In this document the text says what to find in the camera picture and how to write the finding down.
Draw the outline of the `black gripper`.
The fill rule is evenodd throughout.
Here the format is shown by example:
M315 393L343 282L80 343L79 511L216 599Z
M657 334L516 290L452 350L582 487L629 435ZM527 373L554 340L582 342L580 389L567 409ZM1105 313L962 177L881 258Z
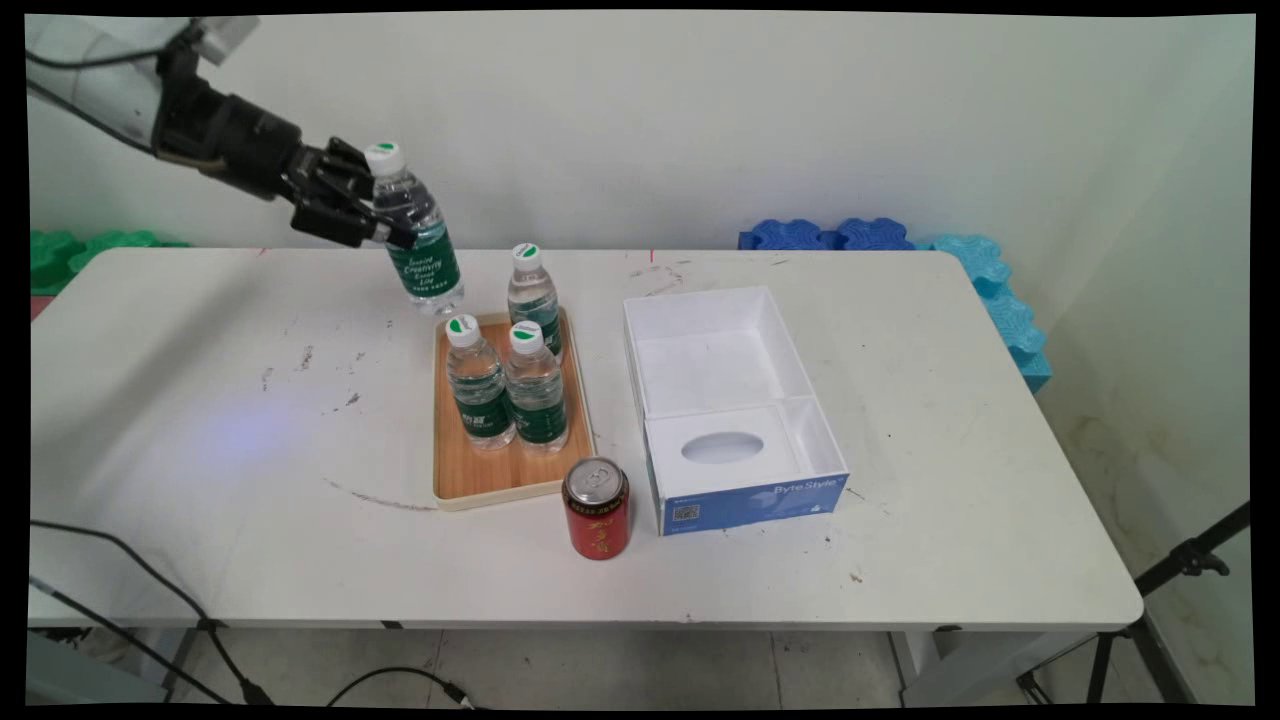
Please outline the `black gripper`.
M156 158L265 201L294 206L291 228L357 249L365 241L412 249L419 234L372 208L372 173L364 152L338 137L302 143L301 128L198 77L198 54L164 51L156 70L160 104L152 129Z

